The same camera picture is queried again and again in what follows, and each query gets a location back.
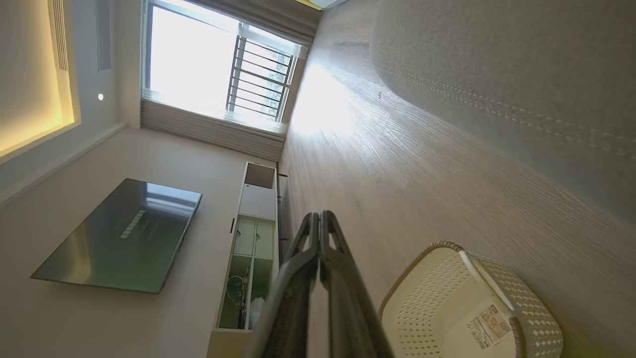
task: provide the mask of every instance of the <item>sofa stitching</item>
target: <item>sofa stitching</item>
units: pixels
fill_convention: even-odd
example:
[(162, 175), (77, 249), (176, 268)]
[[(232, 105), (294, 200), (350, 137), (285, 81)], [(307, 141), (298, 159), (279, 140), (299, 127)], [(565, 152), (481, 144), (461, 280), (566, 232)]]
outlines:
[(461, 98), (461, 97), (456, 97), (456, 96), (453, 96), (453, 95), (451, 95), (451, 94), (447, 94), (446, 92), (442, 92), (442, 91), (440, 91), (440, 90), (436, 90), (436, 89), (434, 89), (434, 88), (432, 88), (432, 87), (429, 87), (429, 86), (427, 86), (427, 85), (424, 85), (423, 83), (416, 82), (416, 81), (410, 80), (410, 79), (408, 79), (408, 78), (406, 78), (406, 77), (403, 77), (403, 76), (397, 75), (397, 74), (395, 74), (395, 73), (388, 72), (388, 71), (386, 71), (386, 70), (384, 70), (384, 69), (382, 69), (382, 68), (378, 68), (378, 69), (379, 69), (380, 71), (382, 71), (382, 72), (388, 73), (389, 75), (392, 75), (392, 76), (396, 76), (396, 77), (402, 78), (403, 80), (406, 80), (406, 81), (409, 81), (409, 82), (411, 82), (411, 83), (414, 83), (415, 85), (419, 85), (419, 86), (424, 87), (424, 88), (426, 88), (426, 89), (429, 89), (429, 90), (431, 90), (431, 91), (433, 91), (433, 92), (437, 92), (437, 93), (442, 94), (442, 95), (444, 95), (444, 96), (447, 96), (447, 97), (450, 97), (450, 98), (456, 99), (456, 100), (458, 100), (458, 101), (460, 101), (460, 102), (464, 102), (464, 103), (470, 104), (471, 106), (474, 106), (474, 107), (480, 108), (480, 109), (482, 109), (482, 110), (485, 110), (485, 111), (487, 111), (487, 112), (493, 113), (494, 115), (497, 115), (497, 116), (499, 116), (499, 117), (506, 118), (506, 119), (508, 119), (508, 120), (510, 120), (510, 121), (512, 121), (512, 122), (516, 122), (516, 123), (521, 124), (521, 125), (527, 125), (527, 126), (529, 126), (529, 127), (533, 127), (534, 129), (537, 129), (538, 131), (544, 131), (544, 132), (545, 132), (545, 133), (547, 133), (549, 136), (555, 136), (555, 137), (557, 137), (557, 138), (563, 138), (564, 140), (567, 140), (567, 141), (576, 141), (576, 143), (583, 144), (583, 145), (587, 145), (587, 146), (588, 146), (588, 147), (590, 147), (590, 148), (597, 148), (597, 149), (600, 149), (600, 150), (602, 150), (602, 151), (604, 151), (604, 152), (607, 152), (607, 153), (610, 153), (610, 154), (616, 154), (616, 155), (619, 155), (619, 156), (622, 156), (622, 157), (629, 157), (631, 160), (635, 160), (635, 161), (636, 161), (636, 156), (634, 156), (634, 155), (630, 155), (629, 153), (626, 153), (626, 152), (623, 152), (623, 151), (620, 151), (620, 150), (612, 150), (612, 148), (609, 148), (609, 147), (603, 147), (602, 145), (598, 145), (598, 144), (594, 144), (594, 143), (589, 143), (589, 142), (586, 142), (586, 141), (582, 141), (582, 140), (580, 140), (579, 138), (575, 138), (575, 137), (568, 136), (568, 135), (565, 135), (565, 134), (562, 134), (562, 133), (559, 133), (559, 132), (556, 132), (556, 131), (549, 130), (549, 129), (547, 129), (547, 128), (540, 127), (540, 126), (538, 126), (538, 125), (536, 125), (536, 124), (532, 124), (532, 123), (529, 123), (529, 122), (527, 122), (527, 121), (520, 120), (520, 119), (518, 119), (518, 118), (514, 118), (514, 117), (511, 117), (511, 116), (509, 116), (509, 115), (505, 115), (505, 114), (499, 113), (499, 112), (497, 112), (497, 111), (493, 111), (493, 110), (491, 110), (491, 109), (489, 109), (489, 108), (486, 108), (486, 107), (480, 106), (480, 105), (478, 105), (478, 104), (472, 103), (472, 102), (470, 102), (470, 101), (468, 101), (468, 100), (465, 100), (465, 99), (463, 99), (463, 98)]
[(468, 92), (468, 91), (461, 90), (461, 89), (458, 89), (458, 88), (455, 88), (455, 87), (452, 87), (452, 86), (449, 86), (449, 85), (445, 85), (444, 83), (435, 82), (435, 81), (430, 80), (428, 78), (424, 78), (424, 77), (421, 77), (421, 76), (418, 76), (418, 75), (414, 75), (412, 73), (409, 73), (409, 72), (406, 72), (406, 71), (402, 71), (402, 70), (397, 69), (397, 68), (393, 68), (393, 67), (386, 66), (386, 65), (383, 65), (383, 64), (376, 64), (375, 62), (373, 62), (373, 64), (376, 65), (376, 66), (389, 68), (389, 69), (392, 69), (394, 71), (397, 71), (397, 72), (400, 72), (400, 73), (404, 73), (406, 75), (413, 76), (413, 77), (419, 78), (419, 79), (427, 81), (427, 82), (435, 83), (436, 85), (447, 87), (449, 89), (453, 89), (453, 90), (459, 91), (461, 93), (469, 94), (470, 96), (474, 96), (474, 97), (477, 97), (477, 98), (485, 99), (487, 101), (490, 101), (490, 102), (493, 102), (493, 103), (496, 103), (496, 104), (500, 104), (502, 106), (505, 106), (505, 107), (508, 107), (508, 108), (512, 108), (514, 110), (522, 111), (522, 112), (528, 113), (530, 115), (534, 115), (534, 116), (539, 117), (539, 118), (544, 118), (544, 119), (547, 119), (547, 120), (551, 120), (551, 121), (556, 122), (556, 123), (563, 123), (565, 125), (575, 126), (575, 127), (579, 128), (579, 129), (583, 129), (585, 131), (590, 131), (592, 133), (599, 133), (599, 134), (601, 134), (603, 136), (614, 137), (617, 140), (627, 140), (627, 141), (631, 141), (632, 143), (636, 143), (636, 139), (633, 139), (633, 138), (624, 137), (624, 136), (617, 136), (617, 135), (609, 133), (609, 132), (601, 132), (598, 129), (588, 128), (588, 127), (585, 127), (583, 125), (578, 125), (578, 124), (570, 123), (570, 122), (567, 122), (567, 121), (564, 121), (564, 120), (555, 119), (555, 118), (552, 118), (552, 117), (549, 117), (549, 116), (546, 116), (546, 115), (542, 115), (540, 113), (535, 113), (533, 111), (528, 111), (528, 110), (525, 110), (523, 108), (519, 108), (519, 107), (510, 105), (510, 104), (507, 104), (507, 103), (503, 103), (503, 102), (500, 102), (500, 101), (496, 101), (494, 99), (490, 99), (488, 97), (480, 96), (480, 95), (474, 94), (472, 92)]

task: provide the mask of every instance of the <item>tv screen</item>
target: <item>tv screen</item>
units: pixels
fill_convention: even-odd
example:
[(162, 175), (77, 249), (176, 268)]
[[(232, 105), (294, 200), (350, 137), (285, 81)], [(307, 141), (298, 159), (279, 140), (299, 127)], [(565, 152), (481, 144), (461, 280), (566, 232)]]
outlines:
[(31, 278), (158, 294), (201, 197), (126, 179)]

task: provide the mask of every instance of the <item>gray sofa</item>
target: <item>gray sofa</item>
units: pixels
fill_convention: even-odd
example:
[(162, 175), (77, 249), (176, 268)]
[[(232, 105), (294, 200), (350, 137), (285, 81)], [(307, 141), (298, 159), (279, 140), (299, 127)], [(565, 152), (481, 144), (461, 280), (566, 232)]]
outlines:
[(636, 224), (636, 2), (380, 0), (397, 95)]

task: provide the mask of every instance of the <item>white basket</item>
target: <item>white basket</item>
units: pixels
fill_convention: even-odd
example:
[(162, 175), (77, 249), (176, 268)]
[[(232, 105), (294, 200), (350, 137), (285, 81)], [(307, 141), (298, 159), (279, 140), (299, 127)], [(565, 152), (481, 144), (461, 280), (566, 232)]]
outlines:
[(521, 278), (448, 241), (413, 260), (380, 319), (396, 357), (559, 357), (563, 349), (557, 322)]

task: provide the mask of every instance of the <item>wooden floor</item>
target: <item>wooden floor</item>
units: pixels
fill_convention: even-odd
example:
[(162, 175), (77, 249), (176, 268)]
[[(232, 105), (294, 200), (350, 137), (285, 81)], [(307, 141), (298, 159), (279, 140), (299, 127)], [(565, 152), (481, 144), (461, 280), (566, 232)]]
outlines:
[[(427, 244), (454, 241), (530, 285), (563, 357), (636, 356), (636, 229), (397, 98), (369, 58), (375, 5), (350, 0), (321, 22), (280, 163), (286, 235), (334, 211), (376, 307)], [(325, 357), (321, 285), (312, 300), (310, 356)]]

